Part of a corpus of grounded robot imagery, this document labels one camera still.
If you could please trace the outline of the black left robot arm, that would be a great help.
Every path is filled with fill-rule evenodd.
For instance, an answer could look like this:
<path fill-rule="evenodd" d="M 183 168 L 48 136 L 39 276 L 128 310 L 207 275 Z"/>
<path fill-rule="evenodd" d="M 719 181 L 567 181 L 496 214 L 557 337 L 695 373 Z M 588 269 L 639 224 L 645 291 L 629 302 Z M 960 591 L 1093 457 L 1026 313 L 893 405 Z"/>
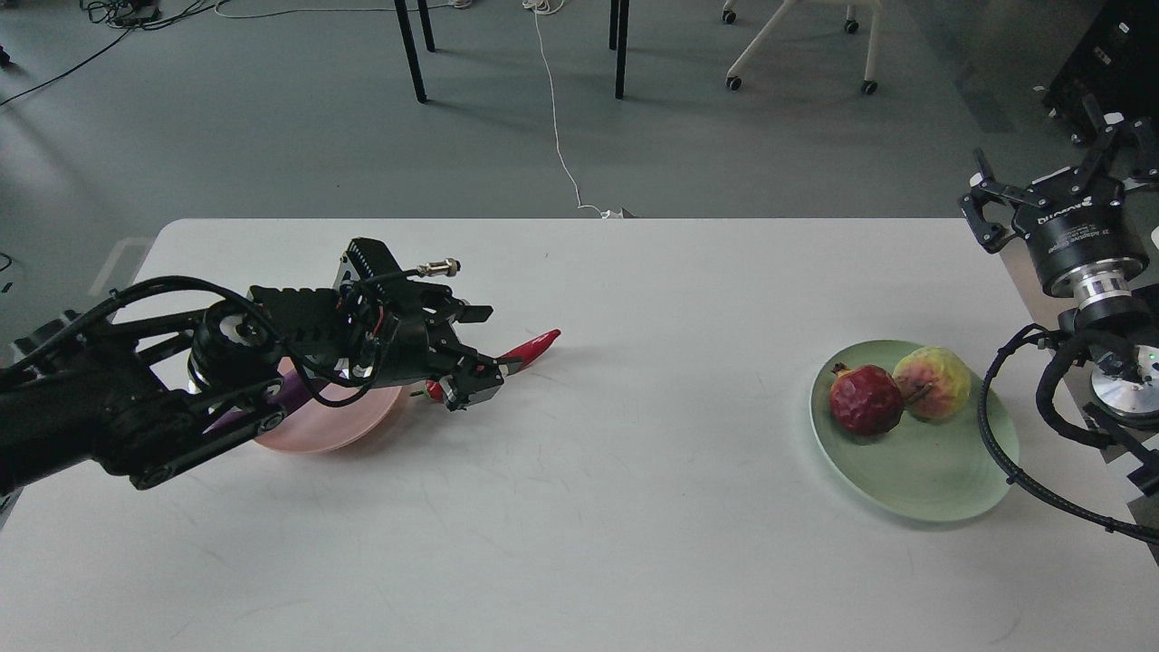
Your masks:
<path fill-rule="evenodd" d="M 484 356 L 458 323 L 493 308 L 455 298 L 446 259 L 404 269 L 353 239 L 330 288 L 167 274 L 14 342 L 3 368 L 3 495 L 94 461 L 148 490 L 263 435 L 306 403 L 343 408 L 377 388 L 433 381 L 450 411 L 490 400 L 525 366 Z"/>

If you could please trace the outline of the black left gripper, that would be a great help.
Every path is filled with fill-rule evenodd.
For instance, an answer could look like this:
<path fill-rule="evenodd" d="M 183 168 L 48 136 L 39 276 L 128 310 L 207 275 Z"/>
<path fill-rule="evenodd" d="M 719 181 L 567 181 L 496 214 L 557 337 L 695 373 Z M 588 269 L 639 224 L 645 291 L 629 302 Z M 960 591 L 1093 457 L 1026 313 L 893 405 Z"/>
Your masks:
<path fill-rule="evenodd" d="M 493 317 L 493 305 L 471 305 L 435 281 L 460 269 L 453 257 L 402 268 L 384 241 L 352 239 L 334 284 L 337 310 L 352 328 L 343 354 L 351 371 L 376 387 L 436 379 L 435 402 L 447 411 L 493 400 L 522 368 L 522 356 L 468 352 L 455 362 L 453 325 Z"/>

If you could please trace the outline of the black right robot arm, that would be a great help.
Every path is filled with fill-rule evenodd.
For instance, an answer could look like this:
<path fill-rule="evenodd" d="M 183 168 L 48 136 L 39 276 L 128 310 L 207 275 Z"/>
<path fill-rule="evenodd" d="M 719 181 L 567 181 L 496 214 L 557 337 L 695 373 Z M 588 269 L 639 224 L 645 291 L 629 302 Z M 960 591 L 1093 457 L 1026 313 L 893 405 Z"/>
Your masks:
<path fill-rule="evenodd" d="M 1127 195 L 1156 190 L 1156 132 L 1147 117 L 1106 113 L 1086 95 L 1083 108 L 1094 139 L 1080 164 L 1014 186 L 994 177 L 981 149 L 977 173 L 958 208 L 986 252 L 1011 240 L 1025 243 L 1040 290 L 1072 300 L 1056 329 L 1032 323 L 998 350 L 982 376 L 976 422 L 981 441 L 1009 485 L 1106 532 L 1156 545 L 1156 528 L 1125 523 L 1084 508 L 1032 478 L 998 444 L 989 418 L 991 384 L 1003 362 L 1021 347 L 1052 352 L 1038 378 L 1034 403 L 1047 427 L 1098 450 L 1118 448 L 1135 459 L 1127 482 L 1156 497 L 1156 450 L 1139 434 L 1156 434 L 1156 285 L 1135 290 L 1149 268 L 1142 236 L 1127 224 Z"/>

